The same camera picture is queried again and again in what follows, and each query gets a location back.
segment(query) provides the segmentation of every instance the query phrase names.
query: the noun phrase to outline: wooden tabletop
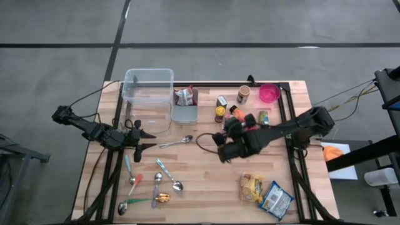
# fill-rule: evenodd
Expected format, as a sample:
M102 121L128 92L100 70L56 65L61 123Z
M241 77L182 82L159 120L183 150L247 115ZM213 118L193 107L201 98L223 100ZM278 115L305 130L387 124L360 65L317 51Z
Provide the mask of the wooden tabletop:
M299 115L311 107L306 83L305 81L288 82L291 87L295 112L296 115ZM103 90L101 94L98 112L103 123L111 124L118 100L119 87L120 84L116 82ZM197 137L201 133L220 131L221 124L214 121L215 104L219 95L225 96L228 101L228 108L236 104L246 114L253 113L254 115L258 115L261 110L267 110L270 124L275 125L281 122L278 104L261 102L258 98L258 87L251 87L250 97L244 105L236 103L237 87L198 87L198 90L199 117L197 124L193 126L178 126L173 122L171 124L165 123L168 118L165 116L164 109L139 108L132 110L131 119L142 119L142 128L146 132L160 132L155 134L157 139L143 139L143 142L170 143L180 140L187 134ZM286 107L286 97L283 96L283 99ZM126 117L124 113L126 106L127 104L124 103L121 120ZM287 118L290 118L287 108L286 112ZM155 126L154 120L164 121L164 123ZM216 150L210 137L202 137L200 144ZM89 145L73 209L73 219L78 218L83 213L83 199L88 179L102 150L103 147L96 142L91 142ZM184 191L180 195L176 194L172 189L171 180L163 173L159 190L162 193L170 194L171 200L167 203L159 203L156 209L151 208L150 201L131 204L128 206L125 215L120 216L115 212L114 223L276 223L278 220L259 209L256 203L239 200L238 181L243 172L264 177L263 194L269 189L272 181L276 181L285 191L294 196L288 155L283 138L272 141L261 151L260 155L246 159L233 159L231 164L221 163L217 155L203 151L194 142L166 149L154 146L143 152L142 160L139 163L133 162L133 150L126 149L125 153L131 161L133 174L141 173L144 176L134 190L132 198L151 198L153 196L154 175L161 171L161 168L155 162L156 158L164 163L175 179L183 183ZM106 152L102 155L92 179L87 205L92 203L101 188L105 162ZM306 164L312 191L324 207L334 217L338 218L338 209L320 147L312 146L308 148ZM126 198L131 188L128 178L128 170L123 164L117 206L119 202ZM309 218L305 194L302 190L301 193L306 218ZM104 215L108 212L109 195L104 205ZM296 223L298 221L296 203L292 202L289 211L281 222Z

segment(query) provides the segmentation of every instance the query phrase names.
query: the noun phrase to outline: pink cup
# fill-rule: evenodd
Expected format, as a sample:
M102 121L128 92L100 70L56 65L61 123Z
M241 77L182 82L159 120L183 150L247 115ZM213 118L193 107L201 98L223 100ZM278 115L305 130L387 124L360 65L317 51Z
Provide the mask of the pink cup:
M265 103L275 103L281 97L281 90L275 84L263 84L260 87L259 97Z

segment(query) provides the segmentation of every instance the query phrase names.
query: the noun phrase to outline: gray floor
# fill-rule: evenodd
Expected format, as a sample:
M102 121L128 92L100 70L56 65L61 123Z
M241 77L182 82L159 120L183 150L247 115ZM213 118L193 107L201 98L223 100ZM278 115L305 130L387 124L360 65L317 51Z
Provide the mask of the gray floor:
M0 43L112 43L123 4L0 0ZM391 0L138 0L131 3L122 42L387 43L399 42L399 23L400 13ZM51 114L58 105L101 86L110 53L0 49L0 133L51 153L48 164L31 165L13 214L16 223L59 223L68 216L88 142L77 129L52 122ZM316 103L372 79L378 69L398 66L399 58L398 48L120 49L111 80L122 79L130 68L171 68L181 81L243 80L248 74L258 80L306 80ZM342 103L357 91L323 105ZM93 113L98 99L92 96L74 111ZM393 135L381 104L378 92L362 97L357 113L338 122L327 138L378 141ZM343 106L332 117L347 116L353 107ZM361 222L371 217L369 208L351 211L348 206L354 201L346 198L345 186L338 186L334 188L342 219ZM366 209L363 198L358 201L358 207Z

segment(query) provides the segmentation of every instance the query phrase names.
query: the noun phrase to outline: spoon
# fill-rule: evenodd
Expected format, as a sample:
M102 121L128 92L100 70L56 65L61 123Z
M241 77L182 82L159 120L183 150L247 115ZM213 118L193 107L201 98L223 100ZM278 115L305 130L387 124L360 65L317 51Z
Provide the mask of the spoon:
M176 142L171 142L171 143L167 143L167 144L160 144L160 148L166 148L168 146L171 146L173 144L187 144L189 142L191 142L193 140L193 136L192 135L186 135L184 138L182 138L182 140L180 141L176 141Z
M129 194L127 195L125 201L120 202L118 205L118 214L120 216L122 216L123 214L125 214L126 210L128 209L128 199L130 197L130 195L132 194L133 189L136 187L136 185L138 185L139 181L143 178L142 174L138 174L135 180L135 183L133 184Z
M176 181L173 176L168 172L167 168L165 168L164 164L160 161L159 158L156 159L156 163L161 167L161 169L169 176L169 178L173 181L172 188L175 191L183 191L183 184L180 181Z
M129 172L129 183L133 185L136 179L134 176L132 176L132 169L131 169L131 164L129 163L128 155L125 155L125 164L127 167L127 171Z
M161 179L163 178L163 174L161 172L156 173L154 176L154 181L156 182L156 188L154 189L153 200L151 202L151 207L154 209L157 207L156 197L158 195L158 186L161 184Z

